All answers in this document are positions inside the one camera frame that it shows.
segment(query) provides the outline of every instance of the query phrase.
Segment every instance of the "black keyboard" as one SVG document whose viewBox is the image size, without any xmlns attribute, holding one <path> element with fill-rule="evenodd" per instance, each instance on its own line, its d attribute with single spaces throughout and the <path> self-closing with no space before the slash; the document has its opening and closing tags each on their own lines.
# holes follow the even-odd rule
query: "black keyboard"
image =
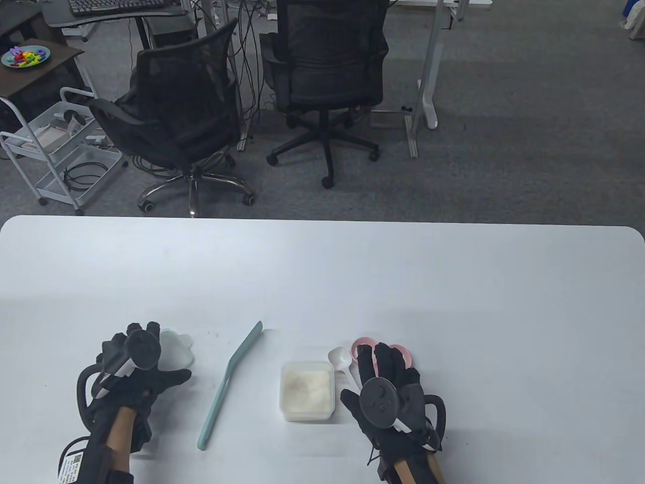
<svg viewBox="0 0 645 484">
<path fill-rule="evenodd" d="M 108 15 L 166 6 L 165 0 L 67 0 L 72 14 Z"/>
</svg>

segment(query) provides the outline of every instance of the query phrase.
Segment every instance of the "chair base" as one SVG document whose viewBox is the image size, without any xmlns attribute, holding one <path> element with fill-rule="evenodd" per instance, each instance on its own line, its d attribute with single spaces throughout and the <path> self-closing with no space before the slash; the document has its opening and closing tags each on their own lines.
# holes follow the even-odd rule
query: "chair base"
<svg viewBox="0 0 645 484">
<path fill-rule="evenodd" d="M 169 178 L 161 183 L 157 183 L 143 190 L 143 192 L 141 192 L 141 195 L 139 195 L 139 199 L 137 200 L 139 210 L 144 213 L 151 211 L 155 205 L 148 198 L 152 194 L 157 193 L 160 190 L 164 190 L 165 188 L 168 188 L 170 186 L 176 185 L 180 181 L 188 182 L 188 213 L 190 214 L 191 218 L 199 217 L 198 193 L 200 185 L 203 181 L 213 181 L 227 185 L 229 187 L 238 188 L 240 191 L 244 192 L 242 203 L 249 207 L 255 203 L 255 194 L 251 187 L 249 187 L 248 183 L 246 183 L 244 180 L 230 175 L 206 173 L 203 172 L 199 167 L 195 167 L 188 174 L 177 175 L 173 178 Z"/>
<path fill-rule="evenodd" d="M 356 136 L 351 136 L 342 131 L 332 129 L 334 126 L 343 124 L 346 128 L 350 127 L 353 124 L 352 120 L 352 111 L 344 112 L 333 119 L 329 119 L 329 111 L 321 110 L 319 124 L 306 121 L 296 116 L 287 116 L 286 125 L 290 128 L 295 128 L 296 126 L 303 126 L 309 130 L 305 134 L 288 141 L 287 143 L 278 146 L 275 150 L 271 151 L 271 154 L 266 157 L 266 162 L 275 166 L 278 164 L 278 155 L 286 153 L 289 150 L 293 150 L 298 146 L 305 145 L 310 141 L 320 141 L 322 143 L 322 148 L 324 149 L 324 157 L 327 161 L 327 176 L 321 180 L 322 186 L 324 188 L 333 187 L 333 159 L 332 159 L 332 150 L 330 148 L 330 140 L 336 139 L 338 141 L 345 141 L 346 143 L 351 143 L 353 145 L 363 146 L 369 148 L 370 151 L 370 161 L 376 161 L 379 158 L 379 146 L 371 141 L 361 139 Z"/>
</svg>

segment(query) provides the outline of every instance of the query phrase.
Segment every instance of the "forearm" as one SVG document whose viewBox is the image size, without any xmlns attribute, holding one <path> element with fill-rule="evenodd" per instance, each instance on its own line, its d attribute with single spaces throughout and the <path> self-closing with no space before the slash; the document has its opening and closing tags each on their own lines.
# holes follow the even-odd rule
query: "forearm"
<svg viewBox="0 0 645 484">
<path fill-rule="evenodd" d="M 126 407 L 121 407 L 117 413 L 106 442 L 106 445 L 112 449 L 112 470 L 130 472 L 130 446 L 136 416 L 137 412 Z"/>
<path fill-rule="evenodd" d="M 432 471 L 432 474 L 435 476 L 437 483 L 446 484 L 446 480 L 444 479 L 443 473 L 441 472 L 441 468 L 439 467 L 439 463 L 437 462 L 437 458 L 435 457 L 435 454 L 428 453 L 428 465 L 430 466 L 430 470 Z M 404 460 L 398 461 L 396 464 L 394 464 L 394 469 L 397 471 L 397 474 L 399 475 L 399 479 L 401 479 L 401 484 L 427 484 L 427 483 L 415 482 L 414 477 L 412 476 L 412 472 L 408 466 L 408 463 L 405 462 Z"/>
</svg>

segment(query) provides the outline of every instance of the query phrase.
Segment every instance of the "barcode label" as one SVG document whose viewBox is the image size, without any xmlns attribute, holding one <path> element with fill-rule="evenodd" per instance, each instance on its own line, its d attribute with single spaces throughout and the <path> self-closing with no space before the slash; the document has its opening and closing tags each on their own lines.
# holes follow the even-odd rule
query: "barcode label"
<svg viewBox="0 0 645 484">
<path fill-rule="evenodd" d="M 58 484 L 74 484 L 79 477 L 82 460 L 82 452 L 65 456 L 61 471 L 58 473 Z"/>
</svg>

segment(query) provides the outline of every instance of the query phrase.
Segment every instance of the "white powder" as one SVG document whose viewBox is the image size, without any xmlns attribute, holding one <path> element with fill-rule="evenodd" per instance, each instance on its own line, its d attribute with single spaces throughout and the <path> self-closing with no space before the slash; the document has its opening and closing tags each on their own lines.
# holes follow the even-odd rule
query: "white powder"
<svg viewBox="0 0 645 484">
<path fill-rule="evenodd" d="M 332 405 L 332 382 L 328 371 L 291 370 L 284 375 L 284 411 L 331 412 Z"/>
</svg>

